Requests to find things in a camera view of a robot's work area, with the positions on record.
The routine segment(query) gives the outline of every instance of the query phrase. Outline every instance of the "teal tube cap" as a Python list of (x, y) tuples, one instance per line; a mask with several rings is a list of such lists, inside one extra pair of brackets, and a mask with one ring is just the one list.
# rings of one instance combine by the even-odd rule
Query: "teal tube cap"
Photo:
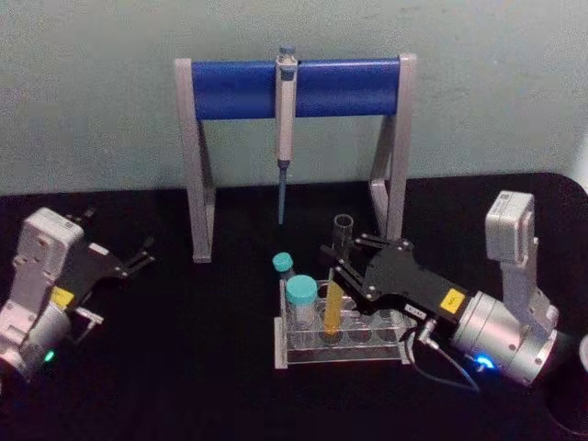
[(285, 273), (294, 266), (294, 261), (289, 253), (278, 253), (272, 259), (272, 264), (278, 273)]
[(317, 298), (319, 286), (310, 276), (291, 277), (286, 283), (286, 297), (294, 305), (308, 305)]

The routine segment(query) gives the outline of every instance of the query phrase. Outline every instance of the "test tube rack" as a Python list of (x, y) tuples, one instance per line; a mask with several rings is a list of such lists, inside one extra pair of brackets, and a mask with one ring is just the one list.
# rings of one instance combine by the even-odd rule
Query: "test tube rack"
[[(320, 281), (319, 286), (326, 286)], [(286, 284), (279, 281), (280, 316), (274, 319), (275, 368), (305, 363), (359, 360), (398, 360), (410, 364), (401, 337), (416, 322), (395, 310), (379, 311), (371, 316), (353, 311), (356, 304), (344, 296), (341, 326), (335, 334), (323, 329), (326, 299), (318, 298), (316, 319), (309, 329), (297, 329), (286, 301)]]

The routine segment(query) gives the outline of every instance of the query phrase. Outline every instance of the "light green wall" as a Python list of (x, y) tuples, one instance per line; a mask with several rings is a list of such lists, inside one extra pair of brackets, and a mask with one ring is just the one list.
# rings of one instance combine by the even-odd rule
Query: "light green wall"
[[(412, 176), (568, 173), (588, 125), (587, 15), (579, 0), (3, 2), (0, 192), (182, 186), (172, 60), (270, 59), (282, 42), (419, 55)], [(378, 126), (297, 120), (290, 180), (365, 178)], [(220, 185), (277, 180), (273, 121), (206, 129)]]

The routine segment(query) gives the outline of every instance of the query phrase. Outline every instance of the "black tabletop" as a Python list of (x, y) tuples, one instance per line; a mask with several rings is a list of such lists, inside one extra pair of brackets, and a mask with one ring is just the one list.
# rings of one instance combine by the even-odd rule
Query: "black tabletop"
[[(404, 236), (424, 266), (500, 299), (485, 257), (484, 218), (502, 189), (533, 193), (538, 284), (560, 309), (559, 328), (588, 332), (588, 197), (559, 175), (408, 182)], [(123, 283), (96, 287), (87, 307), (106, 317), (79, 347), (63, 344), (0, 419), (0, 439), (574, 439), (550, 418), (542, 390), (491, 372), (482, 393), (456, 390), (391, 362), (274, 370), (277, 275), (289, 251), (297, 272), (323, 278), (319, 245), (334, 215), (375, 232), (366, 183), (289, 186), (277, 227), (274, 187), (218, 190), (213, 263), (191, 261), (183, 190), (0, 198), (0, 300), (9, 292), (21, 222), (45, 206), (97, 207), (86, 237), (119, 257), (147, 236), (157, 261)], [(426, 352), (424, 367), (452, 371)]]

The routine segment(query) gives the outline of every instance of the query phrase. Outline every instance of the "black cable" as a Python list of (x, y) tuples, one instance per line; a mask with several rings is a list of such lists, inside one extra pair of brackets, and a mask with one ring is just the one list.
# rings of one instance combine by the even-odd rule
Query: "black cable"
[(456, 368), (459, 371), (459, 373), (468, 381), (469, 384), (464, 384), (464, 383), (460, 383), (457, 381), (452, 381), (450, 379), (441, 379), (439, 377), (431, 375), (428, 372), (425, 372), (424, 370), (420, 369), (418, 367), (418, 365), (416, 364), (416, 360), (414, 358), (414, 353), (413, 353), (413, 343), (414, 343), (415, 335), (416, 335), (416, 330), (411, 331), (411, 333), (409, 334), (408, 339), (407, 339), (406, 347), (407, 347), (408, 356), (411, 359), (413, 367), (419, 374), (421, 374), (423, 377), (425, 377), (427, 379), (430, 379), (430, 380), (435, 381), (437, 383), (445, 384), (447, 386), (453, 386), (455, 388), (460, 388), (463, 390), (470, 390), (472, 392), (480, 392), (480, 387), (474, 381), (474, 379), (468, 374), (466, 369), (464, 369), (462, 366), (460, 366), (456, 360), (454, 360), (449, 354), (447, 354), (441, 348), (436, 349), (436, 351), (439, 352), (439, 354), (441, 354), (447, 361), (449, 361), (454, 366), (454, 368)]

